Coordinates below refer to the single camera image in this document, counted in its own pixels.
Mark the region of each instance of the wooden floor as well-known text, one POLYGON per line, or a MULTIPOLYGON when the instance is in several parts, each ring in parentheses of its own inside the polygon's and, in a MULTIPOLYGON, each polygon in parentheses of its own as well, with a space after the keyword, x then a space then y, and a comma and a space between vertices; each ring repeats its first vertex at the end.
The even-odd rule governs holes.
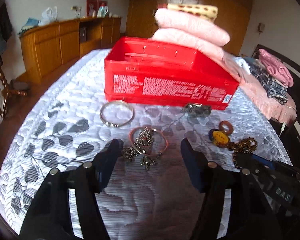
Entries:
POLYGON ((57 68, 55 71, 42 78, 42 83, 40 85, 33 84, 26 97, 13 96, 9 100, 9 111, 0 124, 0 169, 10 144, 28 113, 47 89, 75 62, 76 60, 73 60, 57 68))

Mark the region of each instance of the white plastic bag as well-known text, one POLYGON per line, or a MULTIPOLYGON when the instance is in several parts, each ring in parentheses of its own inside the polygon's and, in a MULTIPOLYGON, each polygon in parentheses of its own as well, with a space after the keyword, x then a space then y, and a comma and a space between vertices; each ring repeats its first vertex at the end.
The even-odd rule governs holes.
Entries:
POLYGON ((51 22, 55 22, 57 20, 57 16, 58 16, 57 7, 55 6, 53 9, 49 7, 42 13, 42 18, 38 25, 44 26, 51 22))

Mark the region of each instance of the white sticker label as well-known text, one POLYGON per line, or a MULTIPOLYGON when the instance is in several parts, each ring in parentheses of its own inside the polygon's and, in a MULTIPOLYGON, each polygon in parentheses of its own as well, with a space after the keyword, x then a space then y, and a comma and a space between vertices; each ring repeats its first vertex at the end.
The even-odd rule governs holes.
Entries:
POLYGON ((232 97, 232 95, 226 95, 226 96, 225 96, 225 99, 223 99, 222 102, 225 103, 225 104, 226 104, 226 103, 229 103, 231 97, 232 97))

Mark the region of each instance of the red plastic basket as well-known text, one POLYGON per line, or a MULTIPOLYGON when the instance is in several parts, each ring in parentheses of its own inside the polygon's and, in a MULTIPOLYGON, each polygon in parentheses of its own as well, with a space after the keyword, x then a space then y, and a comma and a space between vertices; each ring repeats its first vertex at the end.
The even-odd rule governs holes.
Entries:
POLYGON ((238 85, 201 52, 165 42, 122 37, 105 59, 108 101, 224 110, 238 85))

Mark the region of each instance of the wooden sideboard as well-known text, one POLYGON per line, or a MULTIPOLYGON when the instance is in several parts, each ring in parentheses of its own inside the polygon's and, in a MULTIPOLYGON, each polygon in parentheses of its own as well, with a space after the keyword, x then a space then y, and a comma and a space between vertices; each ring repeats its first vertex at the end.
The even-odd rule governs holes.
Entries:
POLYGON ((83 18, 55 22, 23 33, 20 42, 29 81, 41 83, 42 77, 59 66, 94 49, 111 48, 119 40, 120 24, 121 18, 83 18), (80 28, 86 32, 86 41, 81 43, 80 28))

